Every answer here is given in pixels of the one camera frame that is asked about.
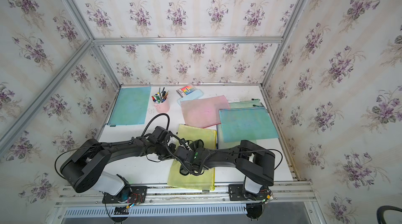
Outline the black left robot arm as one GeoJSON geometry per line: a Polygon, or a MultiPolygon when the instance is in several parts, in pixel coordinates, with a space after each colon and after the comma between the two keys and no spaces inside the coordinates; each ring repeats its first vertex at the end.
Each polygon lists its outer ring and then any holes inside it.
{"type": "Polygon", "coordinates": [[[120,142],[89,139],[80,147],[65,152],[70,156],[58,172],[76,193],[83,193],[94,187],[104,172],[110,172],[107,166],[112,163],[150,154],[156,155],[160,161],[172,159],[174,146],[168,144],[170,133],[156,127],[150,134],[120,142]]]}

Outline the pink mesh document bag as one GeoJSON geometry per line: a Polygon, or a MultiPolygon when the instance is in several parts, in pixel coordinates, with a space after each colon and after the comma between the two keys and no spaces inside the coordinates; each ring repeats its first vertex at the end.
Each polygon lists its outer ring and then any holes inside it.
{"type": "Polygon", "coordinates": [[[222,95],[182,101],[181,109],[187,126],[207,128],[220,124],[219,111],[221,109],[230,109],[230,106],[227,98],[222,95]]]}

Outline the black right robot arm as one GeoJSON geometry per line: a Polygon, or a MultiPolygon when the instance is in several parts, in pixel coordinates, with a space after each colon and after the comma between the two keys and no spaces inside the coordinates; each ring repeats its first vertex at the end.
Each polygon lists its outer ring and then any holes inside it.
{"type": "Polygon", "coordinates": [[[252,182],[264,187],[274,184],[275,154],[249,140],[227,149],[209,149],[204,141],[191,141],[179,146],[173,153],[181,164],[181,174],[200,176],[217,167],[235,168],[252,182]]]}

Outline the green and grey cleaning cloth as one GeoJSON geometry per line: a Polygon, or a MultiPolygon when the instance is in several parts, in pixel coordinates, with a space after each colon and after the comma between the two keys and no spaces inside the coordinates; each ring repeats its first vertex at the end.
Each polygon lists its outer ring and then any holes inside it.
{"type": "Polygon", "coordinates": [[[192,150],[192,151],[196,151],[198,148],[203,148],[204,147],[204,141],[199,139],[199,140],[189,140],[189,144],[188,147],[192,150]]]}

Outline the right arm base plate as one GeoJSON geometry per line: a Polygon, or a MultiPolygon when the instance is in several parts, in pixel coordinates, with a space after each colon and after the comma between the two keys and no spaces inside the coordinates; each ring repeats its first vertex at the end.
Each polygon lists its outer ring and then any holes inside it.
{"type": "Polygon", "coordinates": [[[232,202],[238,201],[263,201],[269,200],[272,196],[272,191],[264,186],[258,193],[248,192],[243,184],[228,185],[229,199],[232,202]]]}

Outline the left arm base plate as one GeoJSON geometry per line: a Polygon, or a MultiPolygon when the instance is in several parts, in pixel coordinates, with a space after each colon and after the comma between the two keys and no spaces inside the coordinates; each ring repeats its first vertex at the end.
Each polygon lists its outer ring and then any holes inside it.
{"type": "Polygon", "coordinates": [[[121,193],[112,196],[108,193],[102,199],[103,204],[142,204],[147,196],[147,186],[131,186],[123,188],[121,193]]]}

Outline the yellow mesh document bag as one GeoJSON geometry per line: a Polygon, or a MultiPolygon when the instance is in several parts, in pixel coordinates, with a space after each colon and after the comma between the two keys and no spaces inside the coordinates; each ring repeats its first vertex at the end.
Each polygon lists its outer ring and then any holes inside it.
{"type": "Polygon", "coordinates": [[[178,137],[188,142],[189,152],[177,148],[175,155],[183,160],[185,167],[175,160],[170,168],[167,185],[178,188],[213,191],[215,189],[215,170],[203,169],[199,176],[189,173],[199,173],[202,158],[208,154],[208,149],[214,150],[217,143],[217,131],[179,125],[178,137]]]}

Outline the blue mesh document bag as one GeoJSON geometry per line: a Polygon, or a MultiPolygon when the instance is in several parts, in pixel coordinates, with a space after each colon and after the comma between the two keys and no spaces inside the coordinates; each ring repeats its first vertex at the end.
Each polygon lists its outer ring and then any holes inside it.
{"type": "Polygon", "coordinates": [[[151,87],[122,88],[108,121],[109,126],[143,125],[151,87]]]}

